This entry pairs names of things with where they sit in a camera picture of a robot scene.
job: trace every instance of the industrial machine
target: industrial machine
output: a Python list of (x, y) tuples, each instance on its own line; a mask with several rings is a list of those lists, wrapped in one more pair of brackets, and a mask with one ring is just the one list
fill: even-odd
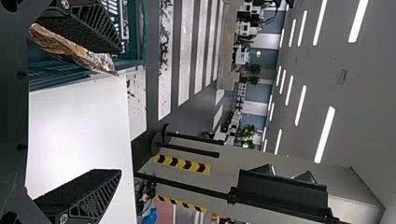
[(250, 54), (248, 47), (234, 46), (234, 61), (237, 65), (245, 65), (250, 62)]
[[(278, 173), (284, 169), (279, 161), (257, 165), (263, 158), (260, 152), (225, 148), (218, 141), (166, 130), (152, 138), (152, 162), (134, 173), (136, 178), (155, 183), (157, 200), (251, 223), (345, 223), (328, 205), (328, 187), (320, 184), (313, 172), (300, 171), (305, 167), (285, 177)], [(240, 161), (229, 161), (231, 157)], [(256, 159), (246, 162), (248, 157)], [(241, 167), (241, 162), (253, 168)]]

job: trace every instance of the concrete floor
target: concrete floor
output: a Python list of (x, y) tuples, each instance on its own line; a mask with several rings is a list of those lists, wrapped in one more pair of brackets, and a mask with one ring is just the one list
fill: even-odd
[[(217, 77), (222, 77), (222, 68), (217, 72), (217, 67), (223, 66), (223, 60), (219, 55), (222, 55), (224, 48), (220, 44), (223, 29), (223, 13), (220, 11), (226, 6), (219, 0), (191, 1), (193, 7), (190, 8), (183, 7), (184, 1), (175, 1), (173, 5), (169, 3), (173, 1), (161, 0), (153, 2), (148, 7), (145, 89), (147, 130), (132, 141), (135, 170), (139, 170), (149, 160), (151, 137), (165, 123), (171, 124), (170, 131), (200, 135), (203, 131), (213, 131), (214, 117), (221, 106), (223, 111), (219, 124), (232, 109), (232, 103), (227, 103), (228, 100), (232, 100), (230, 97), (223, 97), (219, 104), (216, 104)], [(201, 14), (203, 11), (198, 8), (204, 6), (204, 3), (207, 5), (207, 11)], [(191, 14), (193, 20), (186, 20), (186, 13)], [(200, 29), (203, 16), (206, 18), (206, 24), (201, 24)], [(190, 23), (192, 28), (187, 29), (186, 26)], [(200, 35), (201, 40), (203, 39), (202, 32), (205, 32), (204, 44), (198, 45)], [(190, 46), (189, 49), (184, 48), (186, 44)], [(198, 54), (199, 52), (203, 52), (204, 57)], [(203, 69), (197, 69), (197, 66), (202, 66)], [(202, 82), (201, 91), (196, 89), (197, 81)]]

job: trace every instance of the yellow and black hazard stripe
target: yellow and black hazard stripe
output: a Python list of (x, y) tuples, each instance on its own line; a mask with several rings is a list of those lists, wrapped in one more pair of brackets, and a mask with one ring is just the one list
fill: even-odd
[(191, 171), (200, 175), (210, 174), (210, 164), (203, 164), (197, 161), (186, 161), (175, 157), (157, 155), (153, 158), (155, 163), (174, 167), (184, 171)]
[(165, 197), (165, 196), (158, 195), (158, 194), (155, 195), (155, 200), (157, 200), (159, 202), (165, 202), (165, 203), (171, 203), (171, 204), (178, 205), (178, 206), (183, 206), (183, 207), (188, 208), (188, 209), (193, 209), (193, 210), (195, 210), (197, 212), (202, 212), (202, 213), (206, 212), (206, 208), (204, 208), (202, 206), (195, 205), (195, 204), (192, 204), (192, 203), (181, 202), (179, 200), (176, 200), (176, 199), (173, 199), (173, 198), (169, 198), (169, 197)]

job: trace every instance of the white wall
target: white wall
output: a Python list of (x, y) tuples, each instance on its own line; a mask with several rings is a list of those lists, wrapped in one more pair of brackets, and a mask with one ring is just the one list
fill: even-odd
[(256, 49), (279, 49), (280, 35), (257, 34), (251, 41), (251, 47)]
[(36, 198), (91, 169), (121, 169), (101, 223), (136, 223), (125, 75), (30, 93), (26, 188)]
[[(276, 132), (283, 128), (279, 154), (312, 161), (315, 158), (329, 105), (336, 108), (332, 131), (323, 161), (353, 166), (388, 211), (383, 224), (396, 223), (396, 103), (394, 49), (396, 32), (392, 27), (396, 2), (370, 0), (356, 44), (347, 43), (359, 0), (328, 1), (321, 34), (312, 46), (321, 1), (298, 1), (286, 20), (285, 40), (289, 39), (292, 19), (299, 34), (304, 10), (308, 10), (303, 44), (281, 49), (279, 64), (294, 75), (290, 104), (284, 95), (274, 95), (276, 112), (268, 132), (268, 148), (274, 148)], [(341, 69), (347, 69), (344, 85), (337, 84)], [(295, 111), (301, 87), (307, 94), (299, 127)]]
[(245, 101), (241, 113), (257, 115), (257, 116), (267, 116), (268, 104)]

